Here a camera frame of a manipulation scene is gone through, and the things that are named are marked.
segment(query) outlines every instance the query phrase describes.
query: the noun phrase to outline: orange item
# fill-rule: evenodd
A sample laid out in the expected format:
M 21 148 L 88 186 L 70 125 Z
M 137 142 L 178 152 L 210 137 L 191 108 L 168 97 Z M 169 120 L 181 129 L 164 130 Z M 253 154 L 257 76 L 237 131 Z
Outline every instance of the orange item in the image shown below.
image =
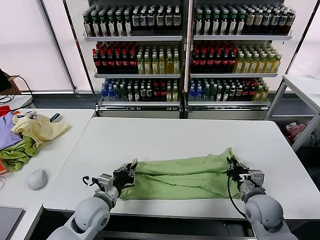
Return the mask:
M 2 166 L 2 159 L 0 158 L 0 175 L 1 174 L 5 174 L 7 173 L 8 171 Z

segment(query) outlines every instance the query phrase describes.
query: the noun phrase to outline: yellow cloth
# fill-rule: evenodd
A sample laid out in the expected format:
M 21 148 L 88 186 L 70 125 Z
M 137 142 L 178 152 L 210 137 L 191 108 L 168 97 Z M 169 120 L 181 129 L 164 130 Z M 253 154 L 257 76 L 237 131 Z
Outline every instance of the yellow cloth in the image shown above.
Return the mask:
M 18 118 L 15 115 L 12 118 L 15 126 L 11 129 L 12 132 L 22 133 L 23 136 L 32 138 L 35 143 L 33 148 L 38 148 L 44 141 L 51 141 L 65 130 L 70 125 L 60 122 L 50 122 L 50 119 L 41 114 L 36 114 L 36 119 L 30 119 L 32 114 L 26 114 L 24 117 Z

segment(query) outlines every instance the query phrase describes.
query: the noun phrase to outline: table leg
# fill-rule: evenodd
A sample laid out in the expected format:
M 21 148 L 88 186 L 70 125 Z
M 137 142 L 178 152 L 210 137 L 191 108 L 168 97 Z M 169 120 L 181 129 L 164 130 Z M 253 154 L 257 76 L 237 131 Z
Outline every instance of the table leg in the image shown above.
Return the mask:
M 299 135 L 299 137 L 296 139 L 296 141 L 292 145 L 292 149 L 296 152 L 301 145 L 306 141 L 306 139 L 309 137 L 309 135 L 316 129 L 316 127 L 320 123 L 320 113 L 317 113 L 312 120 L 309 122 L 309 124 L 306 126 L 306 128 L 303 130 L 303 132 Z
M 277 104 L 280 102 L 282 96 L 284 95 L 285 91 L 287 89 L 287 85 L 285 80 L 282 79 L 282 82 L 280 84 L 280 87 L 278 89 L 278 91 L 275 94 L 275 97 L 271 103 L 271 106 L 269 107 L 268 112 L 266 113 L 266 116 L 264 118 L 264 120 L 270 120 L 272 118 L 272 115 L 275 112 L 276 106 Z

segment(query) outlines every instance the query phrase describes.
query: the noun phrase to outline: clothing pile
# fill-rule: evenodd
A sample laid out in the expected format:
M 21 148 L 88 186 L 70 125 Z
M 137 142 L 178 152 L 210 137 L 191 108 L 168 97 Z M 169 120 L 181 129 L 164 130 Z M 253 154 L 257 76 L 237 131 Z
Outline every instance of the clothing pile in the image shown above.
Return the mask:
M 6 110 L 0 107 L 0 174 L 20 170 L 37 154 L 40 144 L 53 140 L 70 127 L 51 122 L 35 111 L 13 113 L 5 107 Z

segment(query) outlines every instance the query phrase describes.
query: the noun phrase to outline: white table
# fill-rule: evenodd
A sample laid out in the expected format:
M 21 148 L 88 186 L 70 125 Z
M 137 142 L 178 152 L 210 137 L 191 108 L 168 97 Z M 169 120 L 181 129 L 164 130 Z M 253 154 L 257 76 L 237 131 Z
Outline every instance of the white table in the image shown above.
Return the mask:
M 9 105 L 10 109 L 17 109 L 21 108 L 23 106 L 26 106 L 32 102 L 32 96 L 31 95 L 15 95 L 14 99 L 6 104 L 0 105 L 5 106 Z M 35 108 L 35 105 L 31 104 L 28 106 L 28 108 Z
M 233 148 L 239 160 L 265 173 L 267 194 L 287 219 L 320 219 L 320 193 L 272 121 L 94 117 L 46 197 L 48 210 L 74 211 L 95 193 L 83 176 L 112 174 L 123 163 L 220 154 Z M 243 203 L 236 200 L 243 209 Z M 242 219 L 229 199 L 118 199 L 113 214 Z
M 287 87 L 314 111 L 314 117 L 292 145 L 292 149 L 296 152 L 320 124 L 320 80 L 307 75 L 283 75 L 281 85 L 266 114 L 266 120 L 273 119 L 273 113 Z
M 33 109 L 21 109 L 25 113 Z M 17 225 L 10 240 L 28 239 L 42 213 L 43 201 L 63 168 L 70 153 L 78 142 L 90 119 L 95 114 L 93 109 L 34 109 L 47 117 L 61 113 L 61 123 L 68 123 L 71 128 L 52 141 L 44 142 L 38 154 L 18 172 L 8 172 L 1 177 L 5 183 L 0 189 L 0 206 L 23 208 L 25 213 Z M 28 188 L 27 177 L 37 169 L 45 169 L 48 183 L 44 189 L 33 191 Z

